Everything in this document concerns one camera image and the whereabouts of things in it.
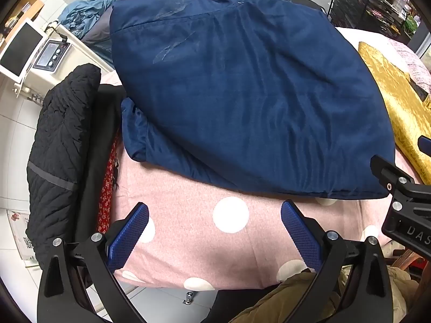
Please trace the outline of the navy blue padded jacket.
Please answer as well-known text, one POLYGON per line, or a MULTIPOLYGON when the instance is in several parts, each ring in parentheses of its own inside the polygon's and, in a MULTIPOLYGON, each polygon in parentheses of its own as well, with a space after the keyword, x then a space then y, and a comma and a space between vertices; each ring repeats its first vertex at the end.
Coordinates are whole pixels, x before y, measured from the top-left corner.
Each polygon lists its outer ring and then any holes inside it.
POLYGON ((316 9, 284 0, 120 0, 110 37, 131 159, 258 194, 376 199, 395 156, 381 92, 316 9))

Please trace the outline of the red patterned cloth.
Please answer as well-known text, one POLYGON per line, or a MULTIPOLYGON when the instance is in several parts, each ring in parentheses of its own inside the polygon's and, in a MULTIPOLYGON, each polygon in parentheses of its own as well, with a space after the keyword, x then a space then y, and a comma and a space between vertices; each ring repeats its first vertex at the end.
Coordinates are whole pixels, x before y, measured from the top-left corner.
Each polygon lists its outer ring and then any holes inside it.
POLYGON ((111 207, 113 205, 113 193, 118 187, 118 146, 120 144, 120 133, 115 135, 110 155, 105 170, 105 177, 102 182, 102 189, 99 196, 99 210, 97 214, 96 231, 105 234, 110 227, 111 207))

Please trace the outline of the olive green trousers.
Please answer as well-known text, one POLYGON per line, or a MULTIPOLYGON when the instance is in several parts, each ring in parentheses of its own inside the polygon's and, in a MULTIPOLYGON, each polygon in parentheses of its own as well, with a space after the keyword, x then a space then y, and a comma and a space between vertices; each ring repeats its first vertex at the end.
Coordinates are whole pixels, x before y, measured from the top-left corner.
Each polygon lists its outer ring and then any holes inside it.
MULTIPOLYGON (((401 322, 413 305, 419 284, 400 268, 389 266, 387 270, 392 289, 392 321, 401 322)), ((321 319, 331 316, 340 304, 340 296, 345 292, 350 271, 350 265, 342 268, 335 289, 321 313, 321 319)), ((286 279, 254 306, 240 312, 232 322, 282 322, 293 311, 315 276, 314 273, 304 272, 286 279)))

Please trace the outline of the pink polka dot bedsheet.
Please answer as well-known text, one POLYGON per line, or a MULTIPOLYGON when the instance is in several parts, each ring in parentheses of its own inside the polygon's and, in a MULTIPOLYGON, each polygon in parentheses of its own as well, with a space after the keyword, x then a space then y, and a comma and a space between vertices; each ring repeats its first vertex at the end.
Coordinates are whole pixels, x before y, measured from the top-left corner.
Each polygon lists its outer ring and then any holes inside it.
POLYGON ((263 289, 306 267, 280 216, 284 197, 243 194, 133 161, 117 149, 112 220, 137 203, 149 221, 115 276, 132 285, 263 289))

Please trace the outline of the printed floor poster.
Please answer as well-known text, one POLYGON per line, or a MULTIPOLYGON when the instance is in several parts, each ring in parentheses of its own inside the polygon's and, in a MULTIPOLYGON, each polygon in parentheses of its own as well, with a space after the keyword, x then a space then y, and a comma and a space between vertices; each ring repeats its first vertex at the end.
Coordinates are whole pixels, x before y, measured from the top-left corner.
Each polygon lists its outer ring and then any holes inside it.
POLYGON ((34 247, 26 234, 29 214, 11 210, 7 210, 6 214, 21 259, 24 261, 36 261, 34 247))

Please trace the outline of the golden yellow fabric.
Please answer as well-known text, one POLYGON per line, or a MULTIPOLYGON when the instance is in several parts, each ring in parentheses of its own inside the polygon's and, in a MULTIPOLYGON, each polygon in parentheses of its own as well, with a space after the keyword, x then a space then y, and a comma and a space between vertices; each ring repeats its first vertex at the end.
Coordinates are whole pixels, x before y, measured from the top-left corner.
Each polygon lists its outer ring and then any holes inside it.
POLYGON ((430 156, 418 147, 420 136, 430 137, 430 98, 420 99, 411 85, 410 76, 379 50, 360 42, 358 51, 384 98, 397 149, 422 182, 430 184, 430 156))

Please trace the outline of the black quilted jacket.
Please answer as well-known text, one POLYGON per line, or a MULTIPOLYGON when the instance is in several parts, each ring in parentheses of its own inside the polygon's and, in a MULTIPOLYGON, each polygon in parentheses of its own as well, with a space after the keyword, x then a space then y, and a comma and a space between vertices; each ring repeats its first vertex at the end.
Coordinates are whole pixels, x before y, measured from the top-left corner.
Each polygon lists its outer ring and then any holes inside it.
POLYGON ((55 238, 86 240, 96 231, 99 198, 121 126, 121 86, 101 82, 93 64, 76 67, 49 90, 27 163, 26 234, 41 269, 55 238))

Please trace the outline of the white medical cart machine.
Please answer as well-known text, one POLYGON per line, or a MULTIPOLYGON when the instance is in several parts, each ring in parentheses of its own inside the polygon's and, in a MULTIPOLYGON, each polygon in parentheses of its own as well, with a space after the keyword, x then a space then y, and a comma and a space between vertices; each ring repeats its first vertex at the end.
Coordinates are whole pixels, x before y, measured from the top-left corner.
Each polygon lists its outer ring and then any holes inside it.
POLYGON ((26 18, 1 45, 1 73, 11 79, 17 95, 45 97, 76 67, 93 64, 103 75, 113 71, 108 63, 63 25, 43 31, 26 18))

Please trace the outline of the light blue crumpled cloth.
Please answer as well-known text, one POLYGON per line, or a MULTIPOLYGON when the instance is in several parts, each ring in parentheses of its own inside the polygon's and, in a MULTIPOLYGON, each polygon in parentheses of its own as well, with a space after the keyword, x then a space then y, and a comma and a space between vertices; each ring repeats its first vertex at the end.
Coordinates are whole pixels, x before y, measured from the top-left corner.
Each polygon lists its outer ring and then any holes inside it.
POLYGON ((116 0, 75 0, 58 17, 58 23, 78 39, 85 37, 116 0))

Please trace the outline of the wooden wall shelf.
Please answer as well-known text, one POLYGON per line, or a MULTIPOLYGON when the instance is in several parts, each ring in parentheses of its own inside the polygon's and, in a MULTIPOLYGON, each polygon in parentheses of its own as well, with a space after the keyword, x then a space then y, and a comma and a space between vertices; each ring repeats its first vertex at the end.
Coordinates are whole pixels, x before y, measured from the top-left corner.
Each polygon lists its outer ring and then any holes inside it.
POLYGON ((26 19, 35 21, 43 7, 42 0, 20 0, 12 14, 1 24, 1 44, 8 42, 26 19))

